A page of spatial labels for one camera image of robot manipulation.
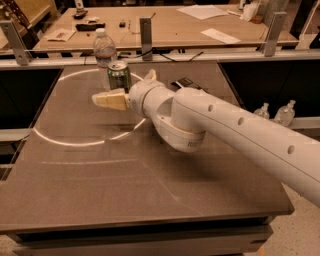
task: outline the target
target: tabletop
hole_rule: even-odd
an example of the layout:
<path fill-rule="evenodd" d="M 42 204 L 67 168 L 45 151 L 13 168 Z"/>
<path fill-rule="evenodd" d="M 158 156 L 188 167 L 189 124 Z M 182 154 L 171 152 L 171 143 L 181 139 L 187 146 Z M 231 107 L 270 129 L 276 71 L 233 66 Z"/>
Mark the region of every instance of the tabletop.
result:
<path fill-rule="evenodd" d="M 241 20 L 236 15 L 216 16 L 199 20 L 177 9 L 183 6 L 142 6 L 142 7 L 100 7 L 86 8 L 87 16 L 82 20 L 73 19 L 76 10 L 68 9 L 46 32 L 53 33 L 64 28 L 76 31 L 76 24 L 85 24 L 89 17 L 98 17 L 98 23 L 105 23 L 108 35 L 120 50 L 141 48 L 140 17 L 152 17 L 152 43 L 156 48 L 210 48 L 210 47 L 258 47 L 267 36 L 264 23 L 254 24 Z M 238 12 L 237 5 L 216 5 L 223 11 Z M 119 27 L 124 21 L 126 26 Z M 202 34 L 215 29 L 239 39 L 237 43 L 224 43 Z M 42 38 L 35 49 L 87 49 L 93 45 L 95 32 L 76 32 L 67 42 L 47 41 Z M 282 31 L 278 45 L 297 45 L 298 41 L 287 31 Z"/>
<path fill-rule="evenodd" d="M 130 64 L 133 82 L 150 68 L 167 85 L 187 76 L 236 103 L 214 61 Z M 178 152 L 150 120 L 94 105 L 102 90 L 95 65 L 64 68 L 0 183 L 0 233 L 292 213 L 281 183 L 215 136 Z"/>

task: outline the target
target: soda can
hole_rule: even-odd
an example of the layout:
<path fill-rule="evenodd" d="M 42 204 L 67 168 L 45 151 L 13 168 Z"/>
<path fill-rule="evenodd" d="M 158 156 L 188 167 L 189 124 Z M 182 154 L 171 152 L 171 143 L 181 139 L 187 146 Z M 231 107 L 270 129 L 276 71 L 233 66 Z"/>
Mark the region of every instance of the soda can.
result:
<path fill-rule="evenodd" d="M 131 88 L 131 73 L 128 64 L 122 60 L 112 61 L 108 65 L 110 89 L 123 88 L 129 93 Z"/>

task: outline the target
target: metal post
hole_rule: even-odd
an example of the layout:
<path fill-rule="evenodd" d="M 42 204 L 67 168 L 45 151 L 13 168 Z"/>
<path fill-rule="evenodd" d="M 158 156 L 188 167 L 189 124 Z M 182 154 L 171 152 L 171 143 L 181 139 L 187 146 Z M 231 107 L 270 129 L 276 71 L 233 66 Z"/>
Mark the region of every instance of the metal post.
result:
<path fill-rule="evenodd" d="M 275 54 L 279 35 L 286 16 L 286 12 L 275 12 L 273 14 L 267 38 L 261 47 L 261 51 L 265 57 L 271 57 Z"/>
<path fill-rule="evenodd" d="M 0 21 L 0 26 L 9 41 L 17 63 L 21 66 L 28 65 L 32 59 L 31 54 L 27 51 L 13 22 L 10 20 L 3 20 Z"/>
<path fill-rule="evenodd" d="M 152 60 L 152 33 L 151 17 L 140 18 L 140 35 L 141 35 L 141 52 L 142 59 L 145 61 Z"/>

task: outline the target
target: small plastic bottle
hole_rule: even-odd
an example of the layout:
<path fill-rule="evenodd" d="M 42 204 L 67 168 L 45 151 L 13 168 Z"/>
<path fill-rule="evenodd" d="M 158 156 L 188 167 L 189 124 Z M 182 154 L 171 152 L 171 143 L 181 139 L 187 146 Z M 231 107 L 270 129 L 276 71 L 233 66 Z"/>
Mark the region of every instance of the small plastic bottle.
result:
<path fill-rule="evenodd" d="M 104 28 L 96 30 L 93 52 L 97 60 L 102 86 L 106 91 L 110 91 L 108 65 L 110 62 L 117 60 L 117 49 Z"/>
<path fill-rule="evenodd" d="M 270 114 L 268 112 L 269 103 L 263 103 L 261 108 L 256 109 L 253 113 L 257 116 L 261 116 L 264 119 L 269 119 Z"/>
<path fill-rule="evenodd" d="M 296 101 L 290 100 L 288 105 L 282 106 L 281 108 L 279 108 L 279 110 L 274 118 L 274 121 L 278 124 L 283 125 L 283 126 L 288 126 L 291 123 L 291 121 L 293 120 L 294 115 L 295 115 L 295 111 L 293 109 L 293 106 L 295 103 L 296 103 Z"/>

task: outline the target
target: paper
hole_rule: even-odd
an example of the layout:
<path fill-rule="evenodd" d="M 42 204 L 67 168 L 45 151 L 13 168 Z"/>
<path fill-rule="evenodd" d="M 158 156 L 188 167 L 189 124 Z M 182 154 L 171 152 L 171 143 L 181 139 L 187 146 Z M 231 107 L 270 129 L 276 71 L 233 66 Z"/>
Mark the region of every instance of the paper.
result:
<path fill-rule="evenodd" d="M 195 17 L 199 20 L 204 20 L 221 15 L 228 15 L 227 12 L 220 10 L 219 8 L 213 5 L 192 5 L 177 10 L 185 14 L 188 14 L 192 17 Z"/>
<path fill-rule="evenodd" d="M 57 29 L 56 31 L 50 33 L 49 35 L 45 36 L 44 38 L 48 41 L 62 41 L 67 42 L 75 33 L 74 30 L 67 30 L 64 28 Z"/>
<path fill-rule="evenodd" d="M 222 33 L 222 32 L 220 32 L 218 30 L 215 30 L 213 28 L 210 28 L 208 30 L 202 31 L 201 33 L 206 35 L 206 36 L 209 36 L 209 37 L 211 37 L 213 39 L 216 39 L 216 40 L 219 40 L 221 42 L 224 42 L 226 44 L 235 44 L 235 43 L 241 41 L 238 38 L 229 36 L 229 35 L 227 35 L 225 33 Z"/>

